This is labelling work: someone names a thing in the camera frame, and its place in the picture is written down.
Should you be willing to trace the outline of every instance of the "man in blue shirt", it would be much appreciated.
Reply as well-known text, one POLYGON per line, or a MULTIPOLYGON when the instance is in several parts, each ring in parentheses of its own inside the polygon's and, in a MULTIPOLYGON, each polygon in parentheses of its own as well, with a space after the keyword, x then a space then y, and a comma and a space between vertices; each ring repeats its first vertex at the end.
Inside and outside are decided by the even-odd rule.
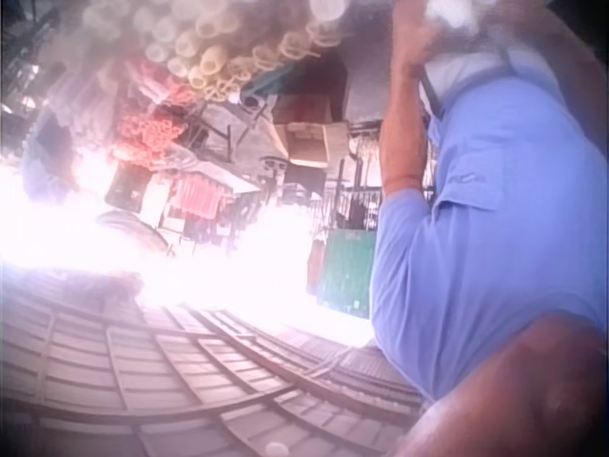
MULTIPOLYGON (((430 402, 445 398, 403 455, 548 455, 543 446, 580 439, 606 403, 606 110, 594 96, 575 97, 592 88, 579 80, 567 89, 557 70, 562 92, 518 68, 465 85, 440 100, 430 207, 419 83, 437 31, 423 21, 424 3, 402 0, 394 13, 371 286, 380 348, 430 402), (555 414, 565 410, 566 422, 555 414), (470 431, 452 447, 430 446, 425 436, 442 421, 470 431), (476 447, 481 436, 506 447, 476 447)), ((560 52, 575 50, 569 65, 595 71, 596 97, 606 94, 594 58, 539 1, 517 10, 527 3, 551 21, 553 38, 560 33, 560 52)))

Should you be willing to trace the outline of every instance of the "open cardboard box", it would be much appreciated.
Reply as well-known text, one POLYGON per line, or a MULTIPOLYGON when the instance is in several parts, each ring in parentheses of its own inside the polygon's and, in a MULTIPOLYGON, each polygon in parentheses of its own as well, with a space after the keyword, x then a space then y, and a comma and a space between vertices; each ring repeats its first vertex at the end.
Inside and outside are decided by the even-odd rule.
POLYGON ((332 123, 324 95, 282 95, 267 125, 275 147, 292 164, 325 169, 331 154, 347 155, 348 127, 332 123))

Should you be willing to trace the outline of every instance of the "green container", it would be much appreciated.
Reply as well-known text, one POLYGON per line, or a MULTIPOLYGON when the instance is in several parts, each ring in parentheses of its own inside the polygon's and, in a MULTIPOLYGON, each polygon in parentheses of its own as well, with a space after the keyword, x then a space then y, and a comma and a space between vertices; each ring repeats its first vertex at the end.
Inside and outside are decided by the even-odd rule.
POLYGON ((370 278, 376 232, 334 230, 325 248, 324 270, 317 290, 318 303, 368 319, 370 278))

